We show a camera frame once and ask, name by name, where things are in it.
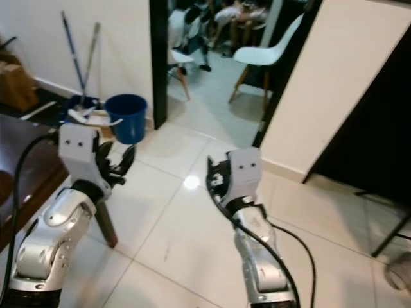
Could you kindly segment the grey broom pole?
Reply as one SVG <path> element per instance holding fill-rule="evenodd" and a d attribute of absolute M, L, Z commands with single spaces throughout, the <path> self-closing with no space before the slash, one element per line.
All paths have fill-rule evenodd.
<path fill-rule="evenodd" d="M 85 76 L 84 76 L 84 85 L 83 85 L 83 88 L 82 88 L 82 97 L 83 98 L 86 97 L 88 86 L 90 85 L 91 68 L 92 68 L 92 65 L 93 65 L 93 58 L 94 58 L 96 46 L 98 45 L 100 28 L 101 28 L 101 24 L 99 22 L 95 22 L 94 23 L 93 33 L 92 33 L 90 53 L 89 53 L 88 61 L 87 61 L 87 64 L 86 64 L 86 71 L 85 71 Z"/>

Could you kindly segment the blue plastic bucket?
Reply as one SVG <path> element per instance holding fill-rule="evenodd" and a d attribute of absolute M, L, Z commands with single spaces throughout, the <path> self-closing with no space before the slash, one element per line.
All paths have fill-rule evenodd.
<path fill-rule="evenodd" d="M 146 135 L 148 102 L 136 94 L 118 94 L 105 101 L 112 134 L 122 144 L 137 144 Z"/>

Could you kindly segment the white chair wooden legs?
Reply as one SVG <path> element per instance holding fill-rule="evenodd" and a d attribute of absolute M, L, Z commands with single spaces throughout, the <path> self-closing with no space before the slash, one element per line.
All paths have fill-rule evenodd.
<path fill-rule="evenodd" d="M 175 71 L 174 77 L 180 82 L 183 88 L 183 92 L 185 93 L 187 100 L 191 99 L 188 90 L 188 83 L 187 83 L 187 73 L 185 73 L 185 65 L 189 62 L 193 62 L 194 59 L 190 56 L 179 53 L 174 49 L 168 50 L 167 54 L 167 66 L 172 67 Z"/>
<path fill-rule="evenodd" d="M 263 71 L 263 106 L 267 107 L 269 102 L 269 85 L 270 85 L 270 66 L 275 65 L 276 62 L 284 54 L 284 51 L 290 43 L 291 38 L 293 38 L 294 33 L 297 28 L 299 28 L 300 23 L 302 22 L 303 14 L 295 18 L 291 23 L 288 29 L 285 31 L 280 41 L 274 47 L 241 47 L 237 50 L 232 57 L 236 62 L 241 64 L 246 64 L 247 66 L 241 73 L 241 76 L 238 78 L 237 83 L 235 84 L 234 93 L 228 100 L 229 103 L 235 99 L 238 94 L 239 87 L 243 84 L 244 79 L 249 73 L 250 67 L 256 65 L 256 67 L 261 67 Z"/>

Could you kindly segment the grey rounded object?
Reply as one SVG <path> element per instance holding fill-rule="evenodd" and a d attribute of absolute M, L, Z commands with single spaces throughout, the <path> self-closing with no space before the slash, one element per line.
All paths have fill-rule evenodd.
<path fill-rule="evenodd" d="M 384 276 L 392 288 L 411 294 L 411 251 L 403 252 L 385 265 Z"/>

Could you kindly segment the black metal stand legs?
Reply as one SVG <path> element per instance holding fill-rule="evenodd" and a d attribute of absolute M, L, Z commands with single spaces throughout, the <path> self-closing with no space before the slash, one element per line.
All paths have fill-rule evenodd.
<path fill-rule="evenodd" d="M 411 250 L 411 206 L 373 192 L 358 191 L 355 196 L 363 200 L 371 257 L 387 263 Z"/>

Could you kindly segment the blue mop pole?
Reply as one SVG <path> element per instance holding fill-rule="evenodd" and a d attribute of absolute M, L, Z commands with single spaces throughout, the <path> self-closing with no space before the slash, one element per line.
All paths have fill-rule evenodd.
<path fill-rule="evenodd" d="M 69 21 L 67 20 L 67 15 L 64 10 L 60 12 L 60 15 L 61 15 L 62 24 L 64 25 L 64 31 L 66 34 L 67 43 L 68 43 L 70 54 L 71 54 L 71 59 L 73 60 L 73 64 L 74 64 L 74 71 L 76 71 L 78 83 L 80 84 L 80 99 L 78 100 L 74 109 L 76 109 L 76 111 L 81 111 L 84 109 L 84 105 L 85 105 L 85 97 L 84 98 L 82 97 L 82 88 L 84 85 L 84 74 L 83 74 L 82 68 L 80 68 L 80 61 L 78 59 L 76 47 L 74 46 L 73 34 L 71 33 Z"/>

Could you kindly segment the black door frame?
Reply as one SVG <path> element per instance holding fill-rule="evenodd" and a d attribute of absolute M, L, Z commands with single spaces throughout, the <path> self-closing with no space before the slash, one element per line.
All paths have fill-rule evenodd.
<path fill-rule="evenodd" d="M 148 3 L 152 38 L 153 129 L 159 131 L 168 120 L 168 0 L 148 0 Z"/>

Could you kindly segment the brown cardboard box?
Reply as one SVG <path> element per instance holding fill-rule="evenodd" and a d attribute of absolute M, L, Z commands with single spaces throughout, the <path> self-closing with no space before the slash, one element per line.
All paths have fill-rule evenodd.
<path fill-rule="evenodd" d="M 0 53 L 1 103 L 20 112 L 28 112 L 39 104 L 36 83 L 21 61 L 10 53 Z"/>

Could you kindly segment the seated person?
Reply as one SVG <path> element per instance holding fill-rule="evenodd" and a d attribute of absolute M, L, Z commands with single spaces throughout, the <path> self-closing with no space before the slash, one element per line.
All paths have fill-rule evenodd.
<path fill-rule="evenodd" d="M 229 24 L 231 53 L 249 43 L 253 30 L 267 23 L 271 0 L 234 0 L 214 17 L 215 34 L 209 47 L 216 47 L 222 30 Z"/>

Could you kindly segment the dark brown wooden table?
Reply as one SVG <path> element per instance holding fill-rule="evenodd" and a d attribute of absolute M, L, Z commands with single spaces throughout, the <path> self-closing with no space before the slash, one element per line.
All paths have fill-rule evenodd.
<path fill-rule="evenodd" d="M 100 135 L 95 139 L 95 162 L 99 167 Z M 0 170 L 2 205 L 0 209 L 0 253 L 18 232 L 25 232 L 32 220 L 49 206 L 49 198 L 74 180 L 58 154 L 59 134 L 49 126 L 16 117 L 0 115 Z M 108 245 L 118 243 L 107 209 L 102 201 L 110 196 L 105 188 L 84 181 L 92 205 L 87 209 L 96 215 Z"/>

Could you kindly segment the blue dustpan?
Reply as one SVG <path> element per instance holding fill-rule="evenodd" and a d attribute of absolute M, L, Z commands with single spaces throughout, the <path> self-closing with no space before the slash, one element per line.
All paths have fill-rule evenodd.
<path fill-rule="evenodd" d="M 118 121 L 112 121 L 103 103 L 94 97 L 73 95 L 65 103 L 60 114 L 60 124 L 76 123 L 86 126 L 110 127 Z"/>

